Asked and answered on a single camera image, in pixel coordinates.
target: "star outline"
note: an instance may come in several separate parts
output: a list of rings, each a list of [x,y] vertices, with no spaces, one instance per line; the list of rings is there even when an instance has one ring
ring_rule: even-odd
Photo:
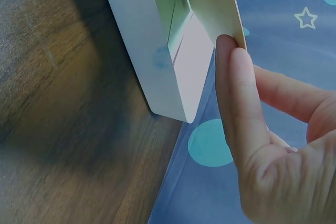
[[[302,20],[302,17],[305,17],[306,15],[308,15],[308,17],[311,18],[310,20],[310,24],[303,24],[303,20]],[[316,26],[314,24],[315,20],[318,18],[317,15],[315,14],[311,14],[310,11],[308,10],[308,7],[305,7],[302,11],[302,13],[295,13],[294,14],[295,18],[300,21],[300,28],[301,29],[304,29],[304,28],[312,28],[312,29],[316,29]]]

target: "white box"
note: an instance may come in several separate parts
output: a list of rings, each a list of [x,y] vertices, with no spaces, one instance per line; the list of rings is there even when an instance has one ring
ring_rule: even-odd
[[[245,47],[235,0],[218,6],[217,0],[108,1],[152,112],[192,123],[216,37],[232,35]],[[225,13],[226,24],[216,23],[225,20],[223,10],[227,12],[228,3],[234,3],[234,9]],[[171,11],[172,20],[177,17],[177,21],[167,25]]]

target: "patterned fabric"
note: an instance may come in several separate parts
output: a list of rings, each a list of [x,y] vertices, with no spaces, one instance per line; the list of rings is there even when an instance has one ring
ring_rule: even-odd
[[[336,89],[336,0],[237,0],[254,64]],[[251,223],[240,207],[237,170],[225,144],[209,69],[193,124],[184,124],[149,224]],[[307,126],[263,104],[268,127],[293,147]]]

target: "wooden table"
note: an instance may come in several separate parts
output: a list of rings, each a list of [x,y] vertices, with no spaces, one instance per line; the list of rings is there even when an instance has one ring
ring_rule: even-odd
[[[180,126],[107,0],[0,0],[1,224],[146,223]]]

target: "paper sheet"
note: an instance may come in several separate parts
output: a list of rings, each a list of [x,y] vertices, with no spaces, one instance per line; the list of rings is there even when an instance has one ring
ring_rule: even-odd
[[[228,34],[246,48],[236,0],[188,0],[192,11],[215,44],[221,34]]]

